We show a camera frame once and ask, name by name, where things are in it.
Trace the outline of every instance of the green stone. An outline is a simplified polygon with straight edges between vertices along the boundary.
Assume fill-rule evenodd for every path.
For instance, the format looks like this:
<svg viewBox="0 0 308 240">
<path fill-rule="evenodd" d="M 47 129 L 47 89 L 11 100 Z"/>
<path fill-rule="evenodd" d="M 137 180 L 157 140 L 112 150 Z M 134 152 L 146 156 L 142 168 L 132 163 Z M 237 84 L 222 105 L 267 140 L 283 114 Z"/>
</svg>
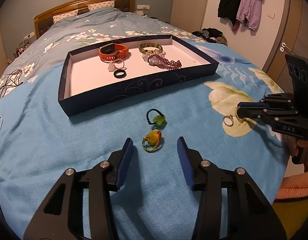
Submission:
<svg viewBox="0 0 308 240">
<path fill-rule="evenodd" d="M 157 127 L 163 126 L 163 125 L 164 125 L 164 122 L 165 122 L 165 116 L 161 116 L 161 115 L 155 116 L 154 119 L 153 119 L 153 123 L 155 123 L 155 122 L 156 122 L 155 125 L 156 125 Z"/>
</svg>

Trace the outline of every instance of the blue gripper pad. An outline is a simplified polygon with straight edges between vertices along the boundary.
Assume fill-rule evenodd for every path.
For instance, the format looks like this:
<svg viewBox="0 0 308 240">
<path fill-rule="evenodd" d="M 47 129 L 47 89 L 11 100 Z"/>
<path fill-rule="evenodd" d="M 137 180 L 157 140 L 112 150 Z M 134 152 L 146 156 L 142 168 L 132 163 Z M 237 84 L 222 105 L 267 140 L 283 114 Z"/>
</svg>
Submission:
<svg viewBox="0 0 308 240">
<path fill-rule="evenodd" d="M 122 150 L 124 151 L 124 154 L 121 163 L 119 164 L 119 167 L 117 169 L 117 180 L 115 183 L 115 186 L 117 188 L 120 188 L 124 185 L 127 170 L 133 156 L 134 145 L 132 139 L 128 138 L 126 140 Z"/>
<path fill-rule="evenodd" d="M 187 157 L 186 151 L 188 150 L 188 147 L 185 143 L 185 140 L 183 137 L 179 137 L 177 140 L 177 153 L 180 160 L 180 164 L 183 169 L 184 177 L 186 180 L 187 185 L 190 187 L 191 190 L 194 189 L 194 172 L 193 167 Z"/>
</svg>

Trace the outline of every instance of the silver ring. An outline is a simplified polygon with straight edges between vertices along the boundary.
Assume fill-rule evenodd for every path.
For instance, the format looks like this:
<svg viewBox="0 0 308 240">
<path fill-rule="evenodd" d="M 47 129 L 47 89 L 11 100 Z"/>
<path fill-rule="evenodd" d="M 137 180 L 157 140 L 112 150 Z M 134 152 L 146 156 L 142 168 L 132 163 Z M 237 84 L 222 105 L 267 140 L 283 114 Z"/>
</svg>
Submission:
<svg viewBox="0 0 308 240">
<path fill-rule="evenodd" d="M 229 120 L 231 120 L 232 121 L 232 123 L 231 124 L 227 124 L 226 122 L 225 122 L 225 119 L 229 119 Z M 223 117 L 223 123 L 224 123 L 224 125 L 226 125 L 226 126 L 228 126 L 228 127 L 232 127 L 233 125 L 234 125 L 234 119 L 233 119 L 233 116 L 230 114 L 230 115 L 226 115 L 226 116 L 224 116 Z"/>
</svg>

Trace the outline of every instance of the blue bedsheet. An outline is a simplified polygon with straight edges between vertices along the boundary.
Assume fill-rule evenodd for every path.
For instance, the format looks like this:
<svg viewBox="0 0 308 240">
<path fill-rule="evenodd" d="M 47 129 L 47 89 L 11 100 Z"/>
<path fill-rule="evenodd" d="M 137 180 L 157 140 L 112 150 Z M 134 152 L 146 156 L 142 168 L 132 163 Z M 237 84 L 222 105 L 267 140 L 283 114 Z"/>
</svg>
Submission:
<svg viewBox="0 0 308 240">
<path fill-rule="evenodd" d="M 214 57 L 220 62 L 217 73 L 66 116 L 57 94 L 68 51 L 108 38 L 156 33 L 174 34 Z M 280 88 L 228 47 L 205 43 L 157 20 L 102 8 L 53 25 L 4 75 L 28 65 L 21 80 L 24 84 L 0 100 L 4 119 L 0 205 L 20 238 L 66 168 L 92 168 L 121 149 L 127 137 L 134 141 L 135 153 L 125 185 L 111 194 L 120 239 L 190 239 L 199 194 L 192 193 L 185 183 L 176 148 L 179 136 L 220 168 L 244 167 L 273 202 L 289 158 L 281 136 L 253 120 L 241 124 L 234 119 L 234 126 L 227 127 L 223 116 L 235 116 L 240 101 L 259 101 Z M 163 146 L 155 153 L 147 153 L 141 146 L 151 128 L 145 118 L 151 108 L 162 111 L 167 119 Z M 88 237 L 87 203 L 85 196 L 84 231 Z M 223 222 L 221 236 L 225 234 Z"/>
</svg>

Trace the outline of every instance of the coat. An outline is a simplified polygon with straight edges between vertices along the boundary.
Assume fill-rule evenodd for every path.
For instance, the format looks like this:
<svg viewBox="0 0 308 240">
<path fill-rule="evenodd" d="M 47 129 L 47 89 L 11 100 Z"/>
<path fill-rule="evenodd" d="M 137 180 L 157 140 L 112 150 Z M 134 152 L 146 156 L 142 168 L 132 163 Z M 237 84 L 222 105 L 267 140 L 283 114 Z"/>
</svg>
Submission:
<svg viewBox="0 0 308 240">
<path fill-rule="evenodd" d="M 251 30 L 259 26 L 262 14 L 262 0 L 241 0 L 236 19 Z"/>
<path fill-rule="evenodd" d="M 228 18 L 234 25 L 241 0 L 220 0 L 218 17 Z"/>
</svg>

